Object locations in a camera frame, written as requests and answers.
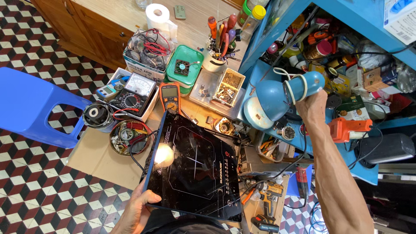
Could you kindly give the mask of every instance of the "copper coil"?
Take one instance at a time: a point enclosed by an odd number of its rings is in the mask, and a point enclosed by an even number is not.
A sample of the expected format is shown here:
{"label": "copper coil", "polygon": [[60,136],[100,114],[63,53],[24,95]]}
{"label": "copper coil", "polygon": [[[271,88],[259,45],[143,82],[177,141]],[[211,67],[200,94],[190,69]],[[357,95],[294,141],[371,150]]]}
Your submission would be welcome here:
{"label": "copper coil", "polygon": [[319,59],[324,57],[324,55],[320,54],[318,52],[318,49],[316,46],[310,48],[308,51],[305,52],[304,54],[306,59]]}

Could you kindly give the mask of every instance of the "induction cooktop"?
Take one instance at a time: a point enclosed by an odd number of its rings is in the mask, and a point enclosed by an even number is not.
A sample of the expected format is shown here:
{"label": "induction cooktop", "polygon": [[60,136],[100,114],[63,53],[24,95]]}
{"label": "induction cooktop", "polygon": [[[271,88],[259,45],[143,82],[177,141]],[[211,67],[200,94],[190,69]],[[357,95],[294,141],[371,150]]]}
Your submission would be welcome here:
{"label": "induction cooktop", "polygon": [[241,221],[234,149],[185,117],[166,111],[144,190],[162,197],[151,206]]}

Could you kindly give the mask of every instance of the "blue plastic stool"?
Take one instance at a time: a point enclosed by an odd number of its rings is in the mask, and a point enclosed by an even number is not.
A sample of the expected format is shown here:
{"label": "blue plastic stool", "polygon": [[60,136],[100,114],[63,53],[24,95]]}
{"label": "blue plastic stool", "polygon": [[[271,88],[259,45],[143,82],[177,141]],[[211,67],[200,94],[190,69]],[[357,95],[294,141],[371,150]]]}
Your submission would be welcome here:
{"label": "blue plastic stool", "polygon": [[68,104],[82,110],[91,102],[58,86],[8,67],[0,68],[3,99],[0,102],[0,128],[29,139],[74,148],[84,126],[80,118],[74,130],[65,134],[48,123],[48,116],[58,104]]}

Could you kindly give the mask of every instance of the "forearm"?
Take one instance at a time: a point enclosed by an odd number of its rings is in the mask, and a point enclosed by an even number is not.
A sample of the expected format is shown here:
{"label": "forearm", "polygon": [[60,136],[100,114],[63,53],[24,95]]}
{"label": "forearm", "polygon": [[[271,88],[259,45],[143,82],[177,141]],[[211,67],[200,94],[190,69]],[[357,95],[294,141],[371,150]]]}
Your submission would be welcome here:
{"label": "forearm", "polygon": [[316,189],[329,233],[374,233],[364,198],[329,133],[329,126],[306,123],[312,141]]}

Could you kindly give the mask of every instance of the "yellow cordless drill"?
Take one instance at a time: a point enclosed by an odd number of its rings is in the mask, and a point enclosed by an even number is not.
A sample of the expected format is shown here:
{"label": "yellow cordless drill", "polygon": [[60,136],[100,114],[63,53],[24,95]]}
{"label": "yellow cordless drill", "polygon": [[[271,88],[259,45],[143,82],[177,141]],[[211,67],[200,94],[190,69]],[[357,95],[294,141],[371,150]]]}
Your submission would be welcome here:
{"label": "yellow cordless drill", "polygon": [[259,190],[260,199],[264,204],[264,215],[258,214],[256,217],[251,218],[251,222],[259,230],[278,233],[279,226],[275,225],[276,219],[273,216],[275,209],[273,202],[277,202],[277,198],[282,196],[283,186],[266,181],[259,183],[256,189]]}

